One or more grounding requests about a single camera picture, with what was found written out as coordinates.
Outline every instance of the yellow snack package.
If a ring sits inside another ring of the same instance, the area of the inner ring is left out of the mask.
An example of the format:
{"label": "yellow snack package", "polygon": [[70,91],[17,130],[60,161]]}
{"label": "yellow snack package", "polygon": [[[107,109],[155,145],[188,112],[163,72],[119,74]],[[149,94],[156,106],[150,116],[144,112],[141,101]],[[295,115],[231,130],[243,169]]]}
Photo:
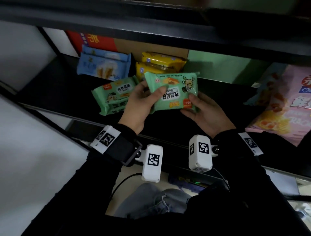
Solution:
{"label": "yellow snack package", "polygon": [[154,52],[143,52],[142,62],[150,62],[156,65],[174,68],[178,73],[187,61],[180,57],[168,56]]}
{"label": "yellow snack package", "polygon": [[176,73],[176,70],[148,62],[136,62],[136,76],[139,82],[145,80],[145,72],[151,72],[154,74],[169,74]]}

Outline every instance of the black sleeve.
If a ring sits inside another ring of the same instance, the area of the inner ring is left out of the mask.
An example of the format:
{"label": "black sleeve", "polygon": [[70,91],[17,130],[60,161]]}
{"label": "black sleeve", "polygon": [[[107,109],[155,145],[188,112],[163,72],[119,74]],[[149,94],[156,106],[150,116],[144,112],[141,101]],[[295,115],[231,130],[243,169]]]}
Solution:
{"label": "black sleeve", "polygon": [[[135,132],[125,125],[113,127],[129,141],[136,137]],[[119,161],[92,149],[86,162],[45,205],[22,235],[55,235],[68,220],[81,221],[104,215],[121,168]]]}
{"label": "black sleeve", "polygon": [[215,140],[230,191],[247,204],[262,230],[281,235],[310,235],[307,226],[272,183],[238,131],[222,132]]}

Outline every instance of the person's right hand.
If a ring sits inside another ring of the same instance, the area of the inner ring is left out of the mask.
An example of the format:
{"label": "person's right hand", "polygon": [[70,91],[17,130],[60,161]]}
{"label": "person's right hand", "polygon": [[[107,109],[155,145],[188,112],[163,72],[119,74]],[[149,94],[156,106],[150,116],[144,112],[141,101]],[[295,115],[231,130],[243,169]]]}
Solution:
{"label": "person's right hand", "polygon": [[196,122],[211,138],[220,132],[236,129],[221,107],[204,93],[199,92],[198,97],[189,93],[189,99],[200,111],[196,113],[194,110],[181,109],[181,113]]}

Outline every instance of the green snack package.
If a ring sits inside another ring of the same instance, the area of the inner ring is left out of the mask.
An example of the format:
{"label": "green snack package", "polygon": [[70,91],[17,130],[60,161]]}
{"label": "green snack package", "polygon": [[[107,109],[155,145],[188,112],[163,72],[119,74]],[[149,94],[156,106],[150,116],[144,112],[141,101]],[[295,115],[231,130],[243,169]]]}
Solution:
{"label": "green snack package", "polygon": [[92,94],[101,108],[100,114],[106,116],[124,111],[134,87],[133,78],[128,77],[94,89]]}
{"label": "green snack package", "polygon": [[155,103],[151,110],[151,114],[158,110],[181,108],[195,109],[191,104],[188,95],[190,92],[197,96],[197,75],[199,75],[198,72],[171,74],[154,74],[146,72],[145,78],[151,93],[163,85],[167,86],[166,93]]}

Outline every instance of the person's left hand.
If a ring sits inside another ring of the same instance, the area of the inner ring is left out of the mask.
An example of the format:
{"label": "person's left hand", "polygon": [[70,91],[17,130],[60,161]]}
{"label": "person's left hand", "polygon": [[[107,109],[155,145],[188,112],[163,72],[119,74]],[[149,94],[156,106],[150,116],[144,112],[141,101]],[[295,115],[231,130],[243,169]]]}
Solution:
{"label": "person's left hand", "polygon": [[124,113],[119,124],[126,125],[136,134],[139,134],[144,128],[145,119],[150,113],[150,109],[166,92],[166,86],[158,88],[154,93],[150,94],[147,82],[142,81],[131,93],[128,98]]}

